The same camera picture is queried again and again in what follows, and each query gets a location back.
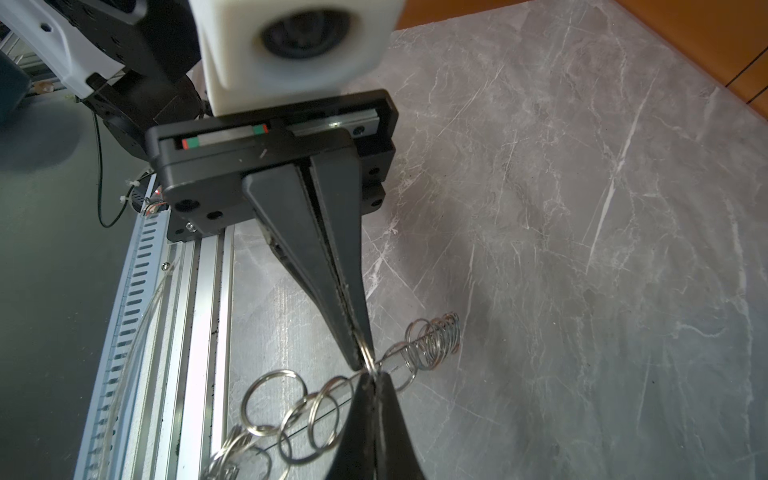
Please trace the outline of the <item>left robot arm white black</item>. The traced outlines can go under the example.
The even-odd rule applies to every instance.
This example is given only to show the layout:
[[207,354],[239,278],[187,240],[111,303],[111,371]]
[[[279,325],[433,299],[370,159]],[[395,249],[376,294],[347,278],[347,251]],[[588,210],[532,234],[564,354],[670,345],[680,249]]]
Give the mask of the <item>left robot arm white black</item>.
[[173,241],[256,219],[353,369],[374,348],[361,218],[398,113],[373,70],[400,1],[5,1],[1,20],[158,176]]

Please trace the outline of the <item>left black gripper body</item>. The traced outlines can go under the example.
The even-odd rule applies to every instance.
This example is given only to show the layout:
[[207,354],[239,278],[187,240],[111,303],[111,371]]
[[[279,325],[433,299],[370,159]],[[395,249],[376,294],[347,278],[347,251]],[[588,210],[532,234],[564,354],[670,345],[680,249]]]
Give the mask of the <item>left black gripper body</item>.
[[380,89],[149,129],[149,162],[170,211],[167,240],[204,238],[250,220],[245,176],[340,148],[353,148],[360,163],[362,214],[377,211],[398,120]]

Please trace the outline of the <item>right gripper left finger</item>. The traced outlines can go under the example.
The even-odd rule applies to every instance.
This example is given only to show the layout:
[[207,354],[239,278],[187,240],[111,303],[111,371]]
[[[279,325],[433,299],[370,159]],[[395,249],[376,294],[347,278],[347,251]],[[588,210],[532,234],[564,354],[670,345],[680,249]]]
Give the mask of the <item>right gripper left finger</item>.
[[371,480],[374,478],[375,387],[363,374],[352,397],[342,438],[327,472],[328,480]]

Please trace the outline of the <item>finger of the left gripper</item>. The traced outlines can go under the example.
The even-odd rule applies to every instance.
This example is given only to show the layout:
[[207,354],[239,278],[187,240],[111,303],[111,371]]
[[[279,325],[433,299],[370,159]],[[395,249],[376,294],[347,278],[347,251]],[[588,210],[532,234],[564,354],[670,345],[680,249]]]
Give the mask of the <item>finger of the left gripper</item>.
[[242,180],[245,198],[275,256],[313,300],[350,368],[363,367],[353,308],[338,272],[316,195],[293,164]]
[[373,360],[373,347],[361,267],[361,166],[353,147],[311,159],[321,244],[331,286],[326,294],[328,325],[347,360]]

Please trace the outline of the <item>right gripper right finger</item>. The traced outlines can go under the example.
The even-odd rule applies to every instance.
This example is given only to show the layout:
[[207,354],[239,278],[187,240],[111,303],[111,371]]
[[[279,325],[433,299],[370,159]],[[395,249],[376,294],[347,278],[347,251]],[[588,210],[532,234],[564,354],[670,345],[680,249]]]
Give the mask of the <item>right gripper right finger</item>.
[[375,478],[424,480],[391,376],[381,371],[375,380]]

